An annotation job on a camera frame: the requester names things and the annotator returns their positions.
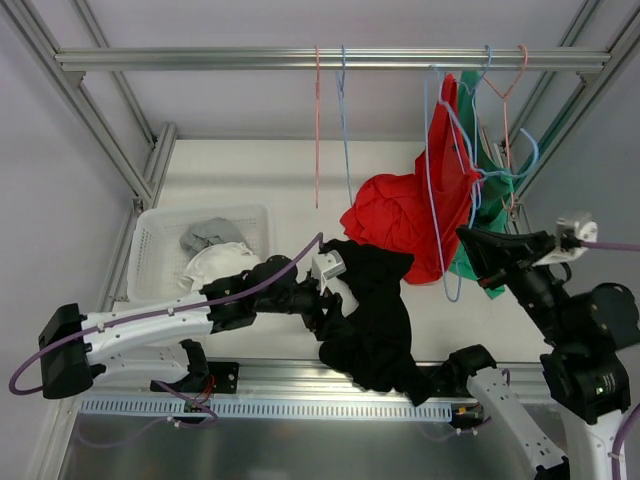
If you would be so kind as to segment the black tank top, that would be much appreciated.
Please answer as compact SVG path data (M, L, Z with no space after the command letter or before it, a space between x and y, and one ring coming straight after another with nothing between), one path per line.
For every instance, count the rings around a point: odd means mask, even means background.
M395 390L415 406L424 403L431 395L429 380L411 354L411 322L400 288L414 256L336 239L320 251L340 255L346 271L339 279L357 301L353 312L331 326L320 361L364 390Z

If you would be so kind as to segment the white tank top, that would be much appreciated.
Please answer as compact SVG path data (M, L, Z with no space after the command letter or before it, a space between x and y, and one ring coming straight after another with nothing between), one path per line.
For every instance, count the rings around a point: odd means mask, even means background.
M178 285L188 291L198 291L215 280L251 270L261 259L241 242L228 242L207 247L187 264Z

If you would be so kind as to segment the grey tank top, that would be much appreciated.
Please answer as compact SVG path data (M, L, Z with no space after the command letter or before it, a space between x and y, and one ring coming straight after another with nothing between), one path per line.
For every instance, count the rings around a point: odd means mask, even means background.
M249 245L240 230L232 222L221 217L193 223L187 227L179 238L181 249L190 258L193 258L206 248L226 243Z

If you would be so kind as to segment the light blue hanger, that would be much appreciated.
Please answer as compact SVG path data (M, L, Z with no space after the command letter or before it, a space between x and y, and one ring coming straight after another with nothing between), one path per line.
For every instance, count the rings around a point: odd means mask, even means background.
M345 99L346 48L344 45L342 45L340 48L340 68L335 73L335 81L336 81L338 108L339 108L339 115L340 115L341 135L342 135L343 150L344 150L345 178L346 178L346 185L347 185L347 193L348 193L349 204L352 205L354 202L354 194L353 194L353 186L352 186L352 179L351 179L351 165L350 165L349 144L348 144L348 123L347 123L346 99Z

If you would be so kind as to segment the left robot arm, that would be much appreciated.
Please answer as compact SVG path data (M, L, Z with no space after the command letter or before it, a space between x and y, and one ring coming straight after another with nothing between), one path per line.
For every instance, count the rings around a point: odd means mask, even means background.
M59 307L38 338L42 395L81 394L99 383L160 381L182 392L205 385L209 367L198 338L252 325L260 313L298 315L317 339L342 317L329 280L345 273L336 251L317 254L304 280L281 255L217 279L182 298L121 313L83 314Z

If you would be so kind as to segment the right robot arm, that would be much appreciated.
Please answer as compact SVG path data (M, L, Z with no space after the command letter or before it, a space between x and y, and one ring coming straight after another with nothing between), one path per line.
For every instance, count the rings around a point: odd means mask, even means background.
M534 479L623 479L624 444L639 417L619 351L639 343L634 294L602 283L570 295L570 262L597 240L593 220L561 218L555 234L510 235L460 227L457 236L484 288L507 287L551 350L540 357L550 396L559 406L568 448L557 447L515 397L481 345L449 355L438 370L456 395L471 395L510 442Z

